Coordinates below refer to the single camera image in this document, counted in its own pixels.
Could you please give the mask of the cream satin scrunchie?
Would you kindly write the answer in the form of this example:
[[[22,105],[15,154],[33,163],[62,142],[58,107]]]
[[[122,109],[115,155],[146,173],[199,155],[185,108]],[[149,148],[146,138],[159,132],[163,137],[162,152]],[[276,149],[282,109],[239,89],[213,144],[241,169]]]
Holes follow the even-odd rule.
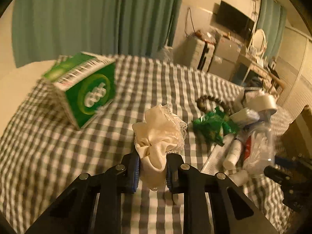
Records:
[[[187,127],[168,105],[161,104],[147,110],[143,122],[132,125],[141,162],[141,180],[152,191],[164,187],[167,154],[179,154],[184,149]]]

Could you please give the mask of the brown cardboard box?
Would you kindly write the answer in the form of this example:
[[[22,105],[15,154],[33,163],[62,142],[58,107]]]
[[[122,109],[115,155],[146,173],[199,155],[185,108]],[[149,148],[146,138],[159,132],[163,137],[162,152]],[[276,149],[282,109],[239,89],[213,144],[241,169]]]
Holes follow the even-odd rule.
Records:
[[[311,160],[311,107],[305,105],[301,113],[282,134],[281,150],[277,153],[281,157],[302,157]]]

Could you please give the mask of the clear plastic bag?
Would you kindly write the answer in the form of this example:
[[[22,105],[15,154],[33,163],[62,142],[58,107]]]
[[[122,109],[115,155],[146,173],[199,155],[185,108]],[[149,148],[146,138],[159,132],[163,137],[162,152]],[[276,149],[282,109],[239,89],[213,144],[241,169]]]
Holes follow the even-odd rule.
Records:
[[[274,167],[275,153],[271,125],[263,121],[253,124],[247,134],[243,169],[253,178],[263,177],[267,166]]]

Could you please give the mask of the white tube bottle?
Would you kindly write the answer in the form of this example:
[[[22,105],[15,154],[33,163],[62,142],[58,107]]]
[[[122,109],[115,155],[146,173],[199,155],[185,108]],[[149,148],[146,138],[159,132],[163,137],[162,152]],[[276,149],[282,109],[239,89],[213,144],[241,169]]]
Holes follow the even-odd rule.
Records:
[[[230,146],[229,152],[225,160],[223,161],[223,168],[225,168],[225,170],[234,170],[237,162],[239,161],[242,151],[242,142],[239,139],[234,139]]]

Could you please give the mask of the clear plastic comb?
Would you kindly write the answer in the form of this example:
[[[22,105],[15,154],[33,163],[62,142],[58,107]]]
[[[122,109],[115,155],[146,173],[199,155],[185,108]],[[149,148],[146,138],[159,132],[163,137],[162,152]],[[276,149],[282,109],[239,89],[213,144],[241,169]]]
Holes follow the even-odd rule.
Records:
[[[223,172],[223,161],[229,152],[234,138],[234,134],[228,134],[223,138],[223,146],[216,144],[213,147],[210,156],[200,171],[201,173],[215,175],[218,172]]]

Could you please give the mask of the clear tape roll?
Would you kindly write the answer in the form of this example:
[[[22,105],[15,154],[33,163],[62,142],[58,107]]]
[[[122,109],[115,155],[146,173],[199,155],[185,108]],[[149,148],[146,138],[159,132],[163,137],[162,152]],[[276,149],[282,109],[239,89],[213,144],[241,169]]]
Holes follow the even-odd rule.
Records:
[[[274,115],[277,111],[276,100],[273,95],[260,95],[252,98],[246,103],[247,108],[256,112],[268,112],[270,115]]]

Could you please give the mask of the green foil wrapper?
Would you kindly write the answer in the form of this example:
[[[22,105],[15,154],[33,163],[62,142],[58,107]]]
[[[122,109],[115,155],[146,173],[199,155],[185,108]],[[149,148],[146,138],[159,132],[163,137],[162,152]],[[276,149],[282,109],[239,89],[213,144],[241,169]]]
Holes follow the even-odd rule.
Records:
[[[228,113],[219,107],[193,120],[192,125],[194,131],[201,132],[208,142],[220,146],[224,145],[226,135],[236,135],[240,130],[239,126],[230,119]]]

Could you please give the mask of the white vanity desk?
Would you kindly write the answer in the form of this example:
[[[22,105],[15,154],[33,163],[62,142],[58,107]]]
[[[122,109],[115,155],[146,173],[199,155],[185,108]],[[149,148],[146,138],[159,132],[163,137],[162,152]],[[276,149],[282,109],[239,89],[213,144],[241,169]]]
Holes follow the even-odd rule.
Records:
[[[233,74],[231,75],[230,81],[233,82],[235,78],[238,78],[238,71],[240,66],[243,65],[243,67],[246,68],[246,72],[241,79],[240,86],[243,86],[245,83],[249,73],[252,71],[257,76],[262,77],[263,79],[267,79],[271,83],[271,88],[269,89],[269,92],[271,92],[272,88],[274,87],[279,95],[281,95],[285,89],[285,82],[276,77],[272,72],[267,70],[266,68],[260,66],[258,63],[256,63],[251,58],[247,57],[246,55],[239,54],[238,60],[235,64],[235,70]]]

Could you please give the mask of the green white medicine box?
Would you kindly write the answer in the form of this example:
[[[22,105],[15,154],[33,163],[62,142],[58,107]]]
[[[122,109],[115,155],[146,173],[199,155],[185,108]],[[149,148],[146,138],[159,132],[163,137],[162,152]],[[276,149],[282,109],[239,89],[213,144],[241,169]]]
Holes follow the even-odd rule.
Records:
[[[116,60],[88,52],[59,56],[43,74],[52,100],[78,129],[110,104],[116,94]]]

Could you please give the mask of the small grey refrigerator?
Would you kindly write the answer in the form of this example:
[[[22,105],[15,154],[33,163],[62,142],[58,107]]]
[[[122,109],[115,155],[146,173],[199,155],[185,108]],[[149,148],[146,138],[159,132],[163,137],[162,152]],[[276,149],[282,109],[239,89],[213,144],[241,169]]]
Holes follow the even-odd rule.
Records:
[[[226,37],[220,37],[215,47],[208,73],[230,81],[238,60],[240,46]]]

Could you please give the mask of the round white vanity mirror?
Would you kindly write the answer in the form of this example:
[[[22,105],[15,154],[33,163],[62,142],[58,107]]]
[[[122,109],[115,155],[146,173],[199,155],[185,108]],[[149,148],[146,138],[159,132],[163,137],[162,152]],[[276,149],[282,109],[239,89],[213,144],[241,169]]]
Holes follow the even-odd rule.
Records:
[[[267,37],[263,29],[257,29],[251,40],[251,47],[256,50],[256,55],[263,54],[267,46]]]

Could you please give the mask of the white suitcase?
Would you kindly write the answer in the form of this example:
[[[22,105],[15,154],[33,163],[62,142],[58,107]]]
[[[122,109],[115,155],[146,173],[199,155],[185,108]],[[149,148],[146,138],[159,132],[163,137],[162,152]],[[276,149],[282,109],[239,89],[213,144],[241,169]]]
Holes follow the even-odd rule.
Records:
[[[181,58],[182,64],[203,72],[208,72],[215,46],[195,36],[188,37]]]

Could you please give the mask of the green curtain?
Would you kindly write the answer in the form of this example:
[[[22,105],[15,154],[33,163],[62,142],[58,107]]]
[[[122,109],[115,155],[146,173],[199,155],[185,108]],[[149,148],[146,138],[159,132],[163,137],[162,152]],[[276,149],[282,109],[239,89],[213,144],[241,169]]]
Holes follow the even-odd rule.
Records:
[[[264,57],[268,61],[276,57],[281,45],[287,10],[276,0],[261,0],[260,14],[256,29],[262,29],[266,36],[267,48]]]
[[[152,57],[172,45],[182,0],[15,0],[15,64],[80,51]]]

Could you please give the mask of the black wall television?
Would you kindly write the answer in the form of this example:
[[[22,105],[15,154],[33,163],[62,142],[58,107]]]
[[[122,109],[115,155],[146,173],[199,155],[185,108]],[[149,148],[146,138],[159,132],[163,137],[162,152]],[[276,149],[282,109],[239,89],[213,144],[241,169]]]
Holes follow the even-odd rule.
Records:
[[[232,5],[221,1],[216,14],[216,23],[228,28],[245,40],[250,40],[254,21]]]

